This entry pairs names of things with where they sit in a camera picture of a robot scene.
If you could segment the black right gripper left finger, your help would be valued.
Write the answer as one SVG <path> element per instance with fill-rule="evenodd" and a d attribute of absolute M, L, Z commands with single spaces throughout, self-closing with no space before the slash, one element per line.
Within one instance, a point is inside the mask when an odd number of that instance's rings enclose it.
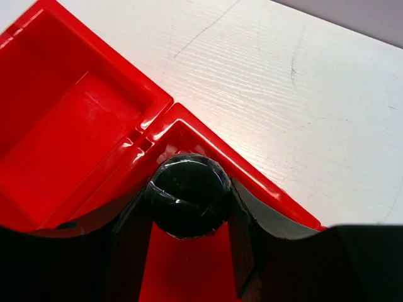
<path fill-rule="evenodd" d="M 126 193 L 53 229 L 1 228 L 2 301 L 137 301 L 152 217 Z"/>

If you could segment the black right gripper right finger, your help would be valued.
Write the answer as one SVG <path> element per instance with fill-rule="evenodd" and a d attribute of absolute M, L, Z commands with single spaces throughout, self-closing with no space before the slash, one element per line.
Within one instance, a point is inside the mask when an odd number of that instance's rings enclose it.
<path fill-rule="evenodd" d="M 242 301 L 401 301 L 402 227 L 317 231 L 231 187 L 229 238 Z"/>

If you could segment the black cap spice jar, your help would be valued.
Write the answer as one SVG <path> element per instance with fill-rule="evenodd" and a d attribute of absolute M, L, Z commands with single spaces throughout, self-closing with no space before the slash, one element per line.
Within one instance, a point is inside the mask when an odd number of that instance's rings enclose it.
<path fill-rule="evenodd" d="M 156 225 L 180 240 L 215 233 L 231 209 L 231 180 L 220 164 L 200 154 L 163 162 L 145 189 Z"/>

